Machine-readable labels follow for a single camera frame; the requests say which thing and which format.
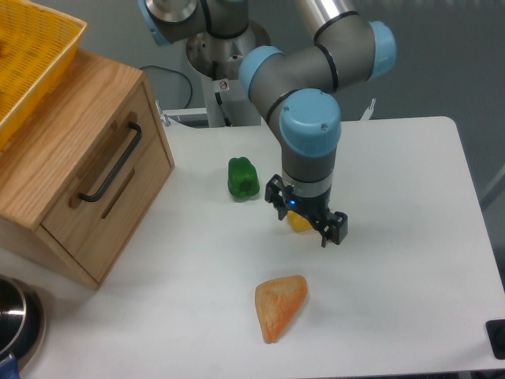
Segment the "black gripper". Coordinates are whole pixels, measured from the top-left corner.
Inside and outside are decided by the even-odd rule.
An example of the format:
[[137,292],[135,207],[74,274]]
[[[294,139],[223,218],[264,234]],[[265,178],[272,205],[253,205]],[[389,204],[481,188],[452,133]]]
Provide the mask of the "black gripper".
[[315,197],[303,197],[291,185],[284,186],[282,177],[274,174],[265,186],[264,200],[277,211],[283,220],[288,211],[306,218],[321,235],[321,246],[339,245],[348,234],[348,216],[344,212],[331,212],[328,204],[331,187]]

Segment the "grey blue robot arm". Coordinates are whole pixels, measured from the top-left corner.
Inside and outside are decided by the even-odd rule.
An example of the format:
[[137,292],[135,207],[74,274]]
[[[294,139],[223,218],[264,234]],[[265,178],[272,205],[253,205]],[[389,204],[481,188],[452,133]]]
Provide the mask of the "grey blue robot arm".
[[295,54],[257,42],[245,1],[142,1],[159,44],[185,40],[193,67],[236,79],[280,144],[282,173],[265,199],[280,217],[295,212],[323,242],[339,244],[348,218],[329,208],[341,111],[335,92],[390,71],[397,46],[379,21],[364,21],[351,1],[298,1],[313,44]]

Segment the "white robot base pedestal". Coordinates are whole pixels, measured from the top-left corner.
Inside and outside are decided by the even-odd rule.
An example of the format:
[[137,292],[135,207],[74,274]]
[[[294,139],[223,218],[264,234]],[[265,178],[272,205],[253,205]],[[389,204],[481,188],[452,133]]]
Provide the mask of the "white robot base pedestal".
[[261,123],[260,113],[239,81],[239,69],[249,52],[270,43],[266,30],[255,21],[233,39],[218,39],[203,32],[187,40],[186,56],[200,75],[211,128]]

